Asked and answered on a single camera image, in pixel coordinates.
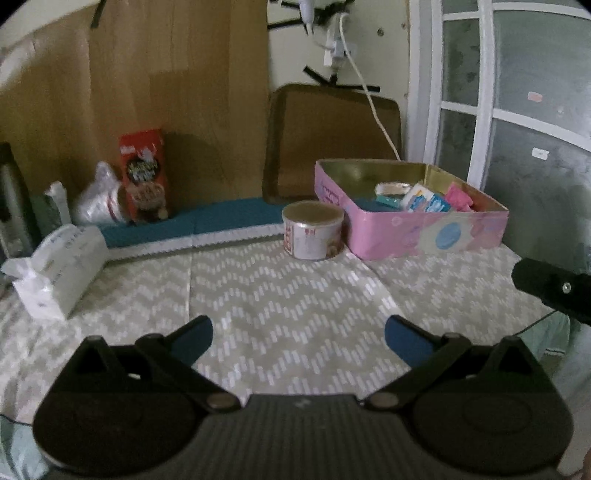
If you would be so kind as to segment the small round tin can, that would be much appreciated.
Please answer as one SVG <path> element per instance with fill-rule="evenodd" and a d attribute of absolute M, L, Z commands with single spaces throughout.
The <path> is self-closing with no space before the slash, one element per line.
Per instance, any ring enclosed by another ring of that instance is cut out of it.
<path fill-rule="evenodd" d="M 334 258 L 342 251 L 341 207 L 317 200 L 288 204 L 283 217 L 283 248 L 298 260 L 321 261 Z"/>

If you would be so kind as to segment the white blue wipes pack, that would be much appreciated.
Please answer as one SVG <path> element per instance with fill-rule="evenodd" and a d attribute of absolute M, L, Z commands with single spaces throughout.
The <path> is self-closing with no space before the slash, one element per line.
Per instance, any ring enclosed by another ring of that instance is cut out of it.
<path fill-rule="evenodd" d="M 408 212 L 439 213 L 449 212 L 450 203 L 438 193 L 421 183 L 415 184 L 401 200 L 401 207 Z"/>

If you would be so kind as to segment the pink packet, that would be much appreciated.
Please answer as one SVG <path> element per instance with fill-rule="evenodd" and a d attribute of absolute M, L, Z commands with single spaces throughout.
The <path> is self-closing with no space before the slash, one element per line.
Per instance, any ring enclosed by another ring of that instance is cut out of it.
<path fill-rule="evenodd" d="M 450 185 L 444 199 L 455 211 L 471 212 L 473 210 L 473 199 L 456 183 Z"/>

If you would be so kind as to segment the white framed window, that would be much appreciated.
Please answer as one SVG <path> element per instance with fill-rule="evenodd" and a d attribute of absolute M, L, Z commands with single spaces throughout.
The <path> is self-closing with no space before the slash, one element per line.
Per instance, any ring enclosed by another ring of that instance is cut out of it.
<path fill-rule="evenodd" d="M 413 1 L 407 157 L 474 198 L 424 247 L 590 266 L 590 6 Z"/>

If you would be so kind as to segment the pink tin box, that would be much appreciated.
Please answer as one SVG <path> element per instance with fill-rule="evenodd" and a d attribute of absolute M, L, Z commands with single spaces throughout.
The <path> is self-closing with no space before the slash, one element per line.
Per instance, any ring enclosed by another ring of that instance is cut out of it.
<path fill-rule="evenodd" d="M 456 186 L 473 200 L 467 212 L 378 211 L 370 207 L 377 184 L 420 184 L 443 195 Z M 345 211 L 349 250 L 363 260 L 380 260 L 498 247 L 509 210 L 441 168 L 382 159 L 324 159 L 315 163 L 315 195 Z"/>

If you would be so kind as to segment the cotton swab packet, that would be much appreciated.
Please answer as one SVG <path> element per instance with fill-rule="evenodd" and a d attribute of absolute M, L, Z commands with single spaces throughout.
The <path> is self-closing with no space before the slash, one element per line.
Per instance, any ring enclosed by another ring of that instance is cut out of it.
<path fill-rule="evenodd" d="M 412 188 L 412 184 L 405 182 L 381 182 L 375 187 L 377 196 L 405 196 Z"/>

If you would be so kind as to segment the white tissue pack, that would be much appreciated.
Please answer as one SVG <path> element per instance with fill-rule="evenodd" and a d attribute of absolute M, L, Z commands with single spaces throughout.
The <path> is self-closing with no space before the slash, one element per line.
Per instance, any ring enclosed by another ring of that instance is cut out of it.
<path fill-rule="evenodd" d="M 48 235 L 32 256 L 6 260 L 1 271 L 33 319 L 65 320 L 108 256 L 98 227 L 67 224 Z"/>

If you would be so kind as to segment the green white carton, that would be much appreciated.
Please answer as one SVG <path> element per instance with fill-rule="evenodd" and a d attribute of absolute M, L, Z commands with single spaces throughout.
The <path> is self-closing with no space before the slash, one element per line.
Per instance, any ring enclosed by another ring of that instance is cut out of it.
<path fill-rule="evenodd" d="M 53 182 L 42 194 L 33 195 L 30 200 L 42 237 L 71 223 L 67 190 L 61 182 Z"/>

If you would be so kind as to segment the teal orange small box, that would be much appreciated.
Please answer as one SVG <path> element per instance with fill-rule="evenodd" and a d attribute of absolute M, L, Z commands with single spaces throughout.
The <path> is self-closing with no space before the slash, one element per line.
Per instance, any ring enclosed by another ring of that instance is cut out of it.
<path fill-rule="evenodd" d="M 384 208 L 388 208 L 394 211 L 403 211 L 404 206 L 402 204 L 401 197 L 394 197 L 394 196 L 387 196 L 387 195 L 378 195 L 376 197 L 376 202 Z"/>

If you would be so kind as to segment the green cloth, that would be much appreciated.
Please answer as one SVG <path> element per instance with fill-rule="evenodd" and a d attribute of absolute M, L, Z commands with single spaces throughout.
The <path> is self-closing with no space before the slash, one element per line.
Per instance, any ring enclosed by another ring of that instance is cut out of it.
<path fill-rule="evenodd" d="M 518 334 L 532 355 L 545 367 L 556 367 L 563 360 L 571 337 L 569 316 L 553 312 Z"/>

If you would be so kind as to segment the silver thermos flask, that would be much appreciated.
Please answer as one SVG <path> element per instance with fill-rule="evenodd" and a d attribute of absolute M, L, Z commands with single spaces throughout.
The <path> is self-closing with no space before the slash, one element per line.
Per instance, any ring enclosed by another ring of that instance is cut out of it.
<path fill-rule="evenodd" d="M 8 227 L 18 240 L 13 243 L 1 236 L 7 258 L 29 257 L 41 242 L 28 188 L 7 142 L 1 143 L 1 226 Z"/>

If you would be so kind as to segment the wooden board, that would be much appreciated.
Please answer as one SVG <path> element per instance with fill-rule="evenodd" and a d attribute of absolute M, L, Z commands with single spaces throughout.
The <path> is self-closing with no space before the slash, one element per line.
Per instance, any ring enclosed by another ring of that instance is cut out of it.
<path fill-rule="evenodd" d="M 158 129 L 174 208 L 259 196 L 268 101 L 263 1 L 110 1 L 1 53 L 1 138 L 33 194 L 78 194 Z"/>

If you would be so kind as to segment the red cereal box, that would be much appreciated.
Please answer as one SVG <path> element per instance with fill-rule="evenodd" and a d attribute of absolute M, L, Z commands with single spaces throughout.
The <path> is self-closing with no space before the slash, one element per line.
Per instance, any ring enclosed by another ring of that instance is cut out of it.
<path fill-rule="evenodd" d="M 122 183 L 131 220 L 154 223 L 169 217 L 164 141 L 159 129 L 119 138 Z"/>

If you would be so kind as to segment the brown tray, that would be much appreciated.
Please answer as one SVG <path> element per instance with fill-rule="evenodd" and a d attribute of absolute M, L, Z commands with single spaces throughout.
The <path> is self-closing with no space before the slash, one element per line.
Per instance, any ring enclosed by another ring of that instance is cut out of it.
<path fill-rule="evenodd" d="M 361 92 L 287 84 L 270 97 L 263 199 L 272 204 L 313 198 L 315 162 L 393 159 L 403 153 L 397 102 Z"/>

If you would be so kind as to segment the chevron patterned tablecloth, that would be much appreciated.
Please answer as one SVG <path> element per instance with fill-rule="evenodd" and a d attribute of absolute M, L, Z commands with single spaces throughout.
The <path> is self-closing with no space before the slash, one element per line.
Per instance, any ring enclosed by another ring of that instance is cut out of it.
<path fill-rule="evenodd" d="M 407 372 L 384 341 L 401 315 L 436 335 L 490 345 L 549 314 L 518 291 L 507 247 L 381 261 L 349 252 L 320 262 L 277 241 L 107 265 L 67 320 L 34 320 L 18 296 L 1 300 L 1 411 L 30 422 L 79 343 L 130 344 L 211 318 L 197 370 L 245 398 L 253 393 L 366 396 Z"/>

